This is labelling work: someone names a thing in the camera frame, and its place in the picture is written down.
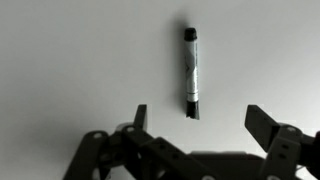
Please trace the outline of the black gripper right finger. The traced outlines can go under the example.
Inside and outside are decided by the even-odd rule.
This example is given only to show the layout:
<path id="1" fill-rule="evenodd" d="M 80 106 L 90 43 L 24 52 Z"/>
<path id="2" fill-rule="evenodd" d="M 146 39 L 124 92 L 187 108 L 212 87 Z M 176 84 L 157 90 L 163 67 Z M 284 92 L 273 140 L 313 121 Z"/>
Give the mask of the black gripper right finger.
<path id="1" fill-rule="evenodd" d="M 304 134 L 299 128 L 276 122 L 257 105 L 248 105 L 245 127 L 267 153 L 257 180 L 300 180 L 298 165 L 320 180 L 320 136 Z"/>

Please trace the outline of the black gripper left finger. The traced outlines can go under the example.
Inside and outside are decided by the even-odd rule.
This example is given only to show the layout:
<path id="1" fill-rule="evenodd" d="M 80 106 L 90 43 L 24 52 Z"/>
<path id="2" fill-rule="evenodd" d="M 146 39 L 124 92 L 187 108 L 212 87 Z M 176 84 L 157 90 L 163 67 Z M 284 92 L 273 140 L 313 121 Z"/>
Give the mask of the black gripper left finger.
<path id="1" fill-rule="evenodd" d="M 136 180 L 217 180 L 217 174 L 163 138 L 146 132 L 147 106 L 113 134 L 85 134 L 62 180 L 107 180 L 123 166 Z"/>

